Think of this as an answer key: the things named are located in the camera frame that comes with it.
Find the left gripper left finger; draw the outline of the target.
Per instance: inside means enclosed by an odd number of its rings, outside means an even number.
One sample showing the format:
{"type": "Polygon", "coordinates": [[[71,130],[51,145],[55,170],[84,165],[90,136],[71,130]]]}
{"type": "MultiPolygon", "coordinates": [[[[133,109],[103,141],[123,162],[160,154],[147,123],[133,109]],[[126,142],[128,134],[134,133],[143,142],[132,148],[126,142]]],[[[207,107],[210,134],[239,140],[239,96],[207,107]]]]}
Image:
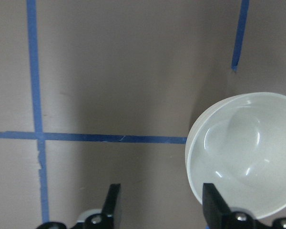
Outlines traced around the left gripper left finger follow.
{"type": "Polygon", "coordinates": [[[119,229],[121,224],[121,184],[111,184],[101,210],[89,210],[84,229],[119,229]]]}

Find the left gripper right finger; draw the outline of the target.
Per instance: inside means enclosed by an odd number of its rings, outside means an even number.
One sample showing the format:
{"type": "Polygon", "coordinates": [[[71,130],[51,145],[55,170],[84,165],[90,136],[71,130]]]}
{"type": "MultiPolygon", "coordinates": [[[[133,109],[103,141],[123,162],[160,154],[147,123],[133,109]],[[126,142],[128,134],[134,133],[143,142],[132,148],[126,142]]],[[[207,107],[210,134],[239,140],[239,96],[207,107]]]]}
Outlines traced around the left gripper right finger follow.
{"type": "Polygon", "coordinates": [[[203,184],[203,215],[210,229],[254,229],[251,216],[232,211],[213,183],[203,184]]]}

